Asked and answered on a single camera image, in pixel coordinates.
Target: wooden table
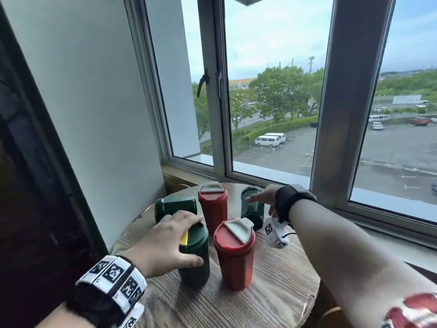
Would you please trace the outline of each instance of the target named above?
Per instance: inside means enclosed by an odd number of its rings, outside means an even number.
[[[228,190],[228,218],[241,213],[244,184],[225,183]],[[201,186],[190,187],[170,196],[193,196]],[[198,204],[198,214],[202,214]],[[115,244],[113,254],[138,242],[154,226],[154,207],[135,220]],[[257,232],[252,285],[244,291],[229,290],[221,281],[217,253],[209,240],[211,275],[199,292],[180,284],[177,271],[147,280],[141,302],[145,311],[136,327],[227,328],[227,327],[300,327],[311,311],[320,278],[309,263],[296,235],[290,245],[271,248],[266,237]]]

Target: white wall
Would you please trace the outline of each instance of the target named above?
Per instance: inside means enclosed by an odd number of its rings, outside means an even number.
[[[180,0],[145,0],[173,154],[200,153]]]
[[[124,3],[1,1],[110,249],[165,191]]]

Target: sky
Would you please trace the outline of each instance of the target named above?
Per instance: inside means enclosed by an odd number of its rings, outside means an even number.
[[[191,80],[203,74],[197,0],[181,0]],[[229,79],[256,77],[267,65],[325,66],[333,0],[225,0]],[[396,0],[381,71],[437,67],[437,0]]]

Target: black cable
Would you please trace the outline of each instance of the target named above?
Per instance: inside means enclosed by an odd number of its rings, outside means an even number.
[[[296,235],[296,233],[286,233],[284,236],[282,236],[282,238],[287,237],[288,235]]]

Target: window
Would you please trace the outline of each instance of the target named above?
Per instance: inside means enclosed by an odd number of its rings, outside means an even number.
[[[309,187],[316,137],[310,123],[319,115],[332,4],[225,0],[234,171]],[[244,81],[242,88],[235,81]],[[256,146],[268,132],[289,140]]]
[[[172,154],[213,165],[197,0],[145,0]]]
[[[437,0],[396,0],[351,199],[437,222]]]

